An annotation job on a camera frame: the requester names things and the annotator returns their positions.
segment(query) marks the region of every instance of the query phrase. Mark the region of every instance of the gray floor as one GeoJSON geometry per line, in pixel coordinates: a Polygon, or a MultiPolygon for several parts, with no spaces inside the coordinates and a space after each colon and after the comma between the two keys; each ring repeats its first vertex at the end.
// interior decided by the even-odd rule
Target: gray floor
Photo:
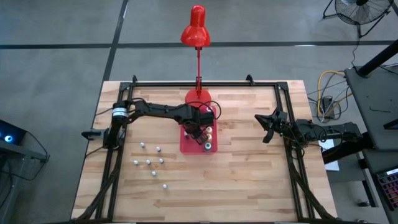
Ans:
{"type": "MultiPolygon", "coordinates": [[[[327,0],[130,0],[119,42],[179,42],[196,3],[206,6],[215,42],[356,40],[354,26],[338,18],[321,20],[327,0]]],[[[110,44],[121,5],[122,0],[0,0],[0,45],[110,44]]],[[[393,11],[363,40],[396,39],[397,21],[393,11]]],[[[384,47],[359,46],[355,64],[384,47]]],[[[247,74],[257,80],[300,79],[310,92],[322,71],[350,67],[353,49],[210,47],[202,51],[203,79],[242,80],[247,74]]],[[[87,145],[80,133],[92,124],[108,55],[109,49],[0,50],[0,119],[34,133],[51,154],[38,178],[25,184],[12,223],[69,219],[87,145]]],[[[398,57],[387,63],[396,62],[398,57]]],[[[193,80],[195,68],[195,51],[189,48],[118,49],[109,79],[193,80]]],[[[336,76],[332,83],[340,80],[336,76]]],[[[337,95],[344,88],[338,85],[326,93],[337,95]]],[[[348,121],[365,131],[353,98],[336,123],[348,121]]],[[[381,208],[355,205],[365,198],[360,183],[331,187],[339,217],[387,223],[381,208]]]]}

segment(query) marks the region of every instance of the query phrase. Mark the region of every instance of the electric fan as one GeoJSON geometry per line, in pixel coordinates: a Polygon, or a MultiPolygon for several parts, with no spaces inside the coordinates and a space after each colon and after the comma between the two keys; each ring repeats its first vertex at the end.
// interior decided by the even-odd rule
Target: electric fan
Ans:
{"type": "Polygon", "coordinates": [[[356,25],[358,28],[358,37],[362,38],[367,35],[386,15],[394,0],[335,0],[336,14],[326,16],[326,10],[331,2],[323,11],[323,18],[338,16],[342,21],[356,25]],[[377,20],[373,26],[362,35],[361,25],[368,24],[377,20]]]}

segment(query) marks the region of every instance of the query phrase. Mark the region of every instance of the red lamp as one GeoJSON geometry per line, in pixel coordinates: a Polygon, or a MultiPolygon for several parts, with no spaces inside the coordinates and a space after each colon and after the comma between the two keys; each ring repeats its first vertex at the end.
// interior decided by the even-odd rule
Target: red lamp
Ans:
{"type": "MultiPolygon", "coordinates": [[[[185,28],[181,35],[181,41],[184,44],[195,47],[198,55],[198,76],[196,79],[196,88],[190,90],[185,96],[185,102],[201,101],[208,102],[211,100],[211,96],[207,90],[201,89],[201,77],[200,77],[200,51],[202,47],[210,45],[210,35],[205,27],[205,7],[201,5],[195,5],[191,10],[191,22],[190,25],[185,28]]],[[[192,103],[193,106],[200,106],[201,103],[192,103]]]]}

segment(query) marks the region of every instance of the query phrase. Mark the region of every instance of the blue light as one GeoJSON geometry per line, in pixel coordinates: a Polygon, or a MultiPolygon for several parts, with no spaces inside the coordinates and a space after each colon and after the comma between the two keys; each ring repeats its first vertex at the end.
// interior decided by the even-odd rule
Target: blue light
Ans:
{"type": "Polygon", "coordinates": [[[11,142],[12,141],[12,136],[6,136],[6,137],[4,137],[4,140],[6,142],[11,142]]]}

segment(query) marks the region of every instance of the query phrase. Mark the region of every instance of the wooden table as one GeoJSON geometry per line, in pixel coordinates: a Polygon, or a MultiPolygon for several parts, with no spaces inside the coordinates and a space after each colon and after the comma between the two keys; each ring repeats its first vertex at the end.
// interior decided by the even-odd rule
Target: wooden table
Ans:
{"type": "MultiPolygon", "coordinates": [[[[119,83],[104,82],[97,113],[112,107],[119,83]]],[[[295,117],[311,119],[303,81],[288,83],[295,117]]],[[[135,88],[133,96],[152,103],[179,105],[184,103],[189,89],[135,88]]],[[[217,121],[216,154],[181,154],[180,128],[171,119],[142,117],[128,126],[114,221],[297,220],[283,141],[275,135],[269,144],[262,143],[266,132],[254,119],[255,114],[273,112],[276,106],[274,90],[251,86],[211,87],[208,91],[222,107],[221,118],[217,121]],[[146,144],[146,149],[140,147],[140,142],[146,144]],[[162,148],[161,153],[155,150],[156,146],[162,148]],[[164,159],[164,164],[159,163],[159,158],[164,159]],[[145,164],[147,159],[152,161],[152,165],[145,164]],[[140,162],[139,166],[133,164],[134,160],[140,162]],[[156,177],[151,176],[152,170],[157,171],[156,177]]],[[[110,119],[110,111],[97,116],[94,128],[107,128],[110,119]]],[[[100,146],[101,140],[92,141],[88,152],[100,146]]],[[[105,157],[106,150],[103,149],[86,159],[72,218],[79,216],[98,193],[105,157]]],[[[304,161],[312,192],[335,216],[335,204],[319,148],[306,148],[304,161]]],[[[301,191],[300,198],[305,210],[301,191]]]]}

